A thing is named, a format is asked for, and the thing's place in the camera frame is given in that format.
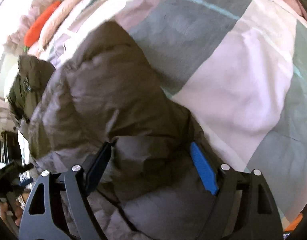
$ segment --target metal screw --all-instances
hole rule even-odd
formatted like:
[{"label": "metal screw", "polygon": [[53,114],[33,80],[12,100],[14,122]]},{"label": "metal screw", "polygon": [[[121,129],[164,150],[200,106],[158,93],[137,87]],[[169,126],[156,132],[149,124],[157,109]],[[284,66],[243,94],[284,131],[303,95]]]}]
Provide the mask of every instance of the metal screw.
[{"label": "metal screw", "polygon": [[42,173],[41,173],[41,176],[42,177],[47,177],[49,175],[49,171],[43,171]]},{"label": "metal screw", "polygon": [[254,170],[254,174],[255,174],[255,175],[257,175],[257,176],[260,176],[260,175],[261,175],[261,171],[260,171],[260,170],[255,169],[255,170]]},{"label": "metal screw", "polygon": [[222,164],[221,165],[221,169],[223,170],[223,171],[228,171],[229,169],[230,169],[230,166],[228,165],[228,164]]},{"label": "metal screw", "polygon": [[80,171],[80,169],[81,169],[81,166],[80,166],[80,165],[74,165],[74,166],[72,167],[72,171]]}]

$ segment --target orange object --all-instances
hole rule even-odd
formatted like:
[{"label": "orange object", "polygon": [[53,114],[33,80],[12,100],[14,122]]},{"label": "orange object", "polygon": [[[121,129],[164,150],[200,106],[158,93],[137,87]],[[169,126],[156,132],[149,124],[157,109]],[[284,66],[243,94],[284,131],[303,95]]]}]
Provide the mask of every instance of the orange object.
[{"label": "orange object", "polygon": [[300,213],[298,215],[298,217],[296,217],[296,219],[289,225],[287,226],[287,228],[285,229],[285,231],[294,231],[295,228],[298,226],[298,224],[300,223],[300,221],[302,220],[302,213]]},{"label": "orange object", "polygon": [[27,48],[30,48],[40,37],[41,30],[52,13],[61,4],[60,0],[55,1],[38,17],[30,29],[27,31],[23,43]]}]

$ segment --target bed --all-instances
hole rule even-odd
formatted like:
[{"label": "bed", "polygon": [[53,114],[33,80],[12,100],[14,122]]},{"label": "bed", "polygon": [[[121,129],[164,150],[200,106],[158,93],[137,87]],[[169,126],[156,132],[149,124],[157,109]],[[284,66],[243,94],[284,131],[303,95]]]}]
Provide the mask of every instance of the bed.
[{"label": "bed", "polygon": [[307,22],[282,0],[82,0],[40,58],[60,68],[107,20],[225,163],[263,172],[293,221],[307,203]]}]

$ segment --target puffer jacket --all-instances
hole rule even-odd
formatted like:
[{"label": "puffer jacket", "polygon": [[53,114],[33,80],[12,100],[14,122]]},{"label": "puffer jacket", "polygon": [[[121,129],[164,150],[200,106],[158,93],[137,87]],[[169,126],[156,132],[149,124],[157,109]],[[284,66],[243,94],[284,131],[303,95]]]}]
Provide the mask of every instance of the puffer jacket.
[{"label": "puffer jacket", "polygon": [[40,171],[63,172],[113,140],[88,199],[108,239],[195,239],[214,196],[190,143],[206,156],[212,150],[190,112],[164,95],[135,41],[106,22],[52,75],[30,121],[29,145]]}]

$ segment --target person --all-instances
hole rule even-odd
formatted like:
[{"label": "person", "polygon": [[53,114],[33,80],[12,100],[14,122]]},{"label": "person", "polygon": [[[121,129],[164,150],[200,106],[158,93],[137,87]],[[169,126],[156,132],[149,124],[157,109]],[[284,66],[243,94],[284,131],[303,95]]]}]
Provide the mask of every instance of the person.
[{"label": "person", "polygon": [[[15,202],[15,206],[17,207],[15,210],[15,217],[17,218],[15,220],[15,224],[17,226],[20,226],[20,222],[21,222],[21,218],[22,218],[22,214],[23,214],[23,209],[21,208],[21,204],[19,201]],[[9,227],[9,224],[7,222],[7,212],[9,211],[9,207],[8,207],[8,203],[7,202],[0,202],[0,217],[2,219],[2,221]]]}]

